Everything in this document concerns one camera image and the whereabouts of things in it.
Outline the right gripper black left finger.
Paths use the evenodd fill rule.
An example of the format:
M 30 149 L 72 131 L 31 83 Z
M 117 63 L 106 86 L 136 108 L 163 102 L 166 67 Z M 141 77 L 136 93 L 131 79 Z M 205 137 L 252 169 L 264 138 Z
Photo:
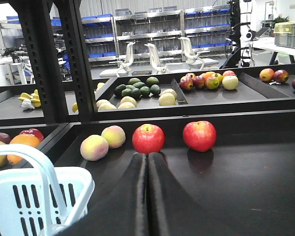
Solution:
M 146 156 L 136 153 L 116 187 L 59 236 L 146 236 Z

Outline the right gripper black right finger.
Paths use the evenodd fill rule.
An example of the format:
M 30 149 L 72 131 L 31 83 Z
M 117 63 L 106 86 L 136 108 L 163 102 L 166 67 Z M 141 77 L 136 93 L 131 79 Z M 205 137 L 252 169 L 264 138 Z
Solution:
M 162 155 L 148 155 L 148 219 L 151 236 L 237 236 L 201 207 L 171 173 Z

